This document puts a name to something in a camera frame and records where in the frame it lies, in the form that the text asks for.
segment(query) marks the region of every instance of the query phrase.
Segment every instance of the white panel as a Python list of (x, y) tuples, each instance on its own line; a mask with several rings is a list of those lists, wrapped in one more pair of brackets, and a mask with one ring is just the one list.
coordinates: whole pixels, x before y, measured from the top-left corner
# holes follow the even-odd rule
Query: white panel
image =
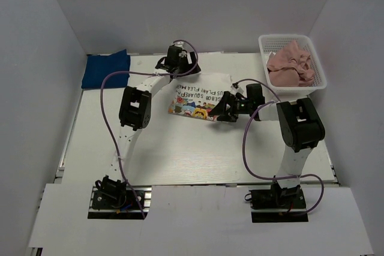
[(58, 0), (87, 53), (254, 52), (261, 34), (308, 34), (326, 0)]
[(0, 6), (0, 254), (14, 256), (55, 176), (85, 54), (56, 0)]
[[(308, 205), (319, 188), (305, 188)], [(141, 220), (87, 219), (91, 187), (48, 185), (31, 237), (43, 256), (365, 255), (372, 253), (349, 188), (326, 188), (305, 223), (253, 224), (247, 187), (156, 186)]]
[(328, 78), (314, 95), (337, 176), (384, 255), (384, 0), (328, 0), (311, 31)]

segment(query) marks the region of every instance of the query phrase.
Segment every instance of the white table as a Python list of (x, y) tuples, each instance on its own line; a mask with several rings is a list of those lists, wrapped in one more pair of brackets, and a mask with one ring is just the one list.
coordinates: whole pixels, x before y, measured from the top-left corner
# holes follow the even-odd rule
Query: white table
[[(161, 55), (132, 56), (131, 71), (151, 73)], [(228, 73), (232, 80), (255, 78), (265, 82), (260, 54), (202, 53), (204, 72)], [(128, 85), (137, 86), (145, 76), (132, 75)], [(106, 115), (116, 136), (123, 89), (104, 92)], [(242, 163), (241, 141), (247, 116), (235, 124), (190, 119), (167, 112), (175, 90), (163, 88), (152, 100), (152, 116), (135, 146), (127, 177), (133, 185), (183, 185), (256, 183)], [(266, 98), (271, 94), (264, 91)], [(283, 156), (284, 142), (278, 122), (254, 122), (247, 138), (250, 168), (259, 175), (273, 176)], [(106, 173), (115, 154), (112, 139), (100, 112), (100, 91), (84, 91), (67, 153), (62, 183), (93, 183)], [(321, 141), (309, 156), (304, 173), (318, 174), (333, 182), (328, 151)]]

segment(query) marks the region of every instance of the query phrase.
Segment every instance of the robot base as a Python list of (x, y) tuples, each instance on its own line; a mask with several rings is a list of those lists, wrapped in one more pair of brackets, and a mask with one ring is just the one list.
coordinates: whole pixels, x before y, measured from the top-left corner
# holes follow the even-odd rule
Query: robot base
[(302, 190), (281, 205), (271, 189), (251, 190), (252, 223), (308, 222), (307, 205)]

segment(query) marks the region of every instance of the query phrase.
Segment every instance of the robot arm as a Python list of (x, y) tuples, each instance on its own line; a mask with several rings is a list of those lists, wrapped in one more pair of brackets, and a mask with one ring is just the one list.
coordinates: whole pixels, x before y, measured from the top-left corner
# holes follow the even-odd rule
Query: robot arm
[[(251, 116), (264, 103), (261, 85), (251, 84), (247, 85), (247, 97), (225, 92), (209, 115), (218, 116), (218, 121), (236, 122), (240, 114)], [(286, 147), (280, 169), (275, 176), (277, 181), (272, 184), (271, 190), (278, 205), (291, 202), (301, 191), (299, 177), (309, 154), (324, 139), (324, 126), (309, 98), (271, 104), (261, 109), (254, 120), (280, 123)], [(296, 177), (278, 179), (284, 176)]]
[[(152, 98), (161, 88), (172, 81), (173, 74), (186, 73), (196, 64), (194, 52), (187, 53), (183, 45), (183, 42), (178, 42), (168, 48), (167, 56), (161, 58), (155, 67), (155, 76), (148, 77), (137, 87), (127, 86), (124, 89), (119, 110), (119, 119), (124, 136), (118, 140), (124, 170), (127, 170), (134, 145), (142, 129), (148, 126), (151, 119)], [(201, 69), (197, 65), (190, 74), (196, 74), (200, 71)], [(107, 175), (112, 180), (121, 179), (117, 156), (113, 157), (109, 164)]]

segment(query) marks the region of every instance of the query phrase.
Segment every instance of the white wall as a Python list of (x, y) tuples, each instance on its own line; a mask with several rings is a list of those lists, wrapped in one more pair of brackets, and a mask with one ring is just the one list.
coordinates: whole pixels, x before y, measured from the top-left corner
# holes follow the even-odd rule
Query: white wall
[(0, 0), (0, 255), (24, 255), (85, 54), (56, 0)]
[(176, 38), (200, 51), (254, 52), (261, 34), (308, 34), (326, 0), (58, 0), (87, 53), (165, 52)]
[(328, 78), (314, 99), (331, 159), (384, 255), (384, 0), (328, 0), (310, 37)]

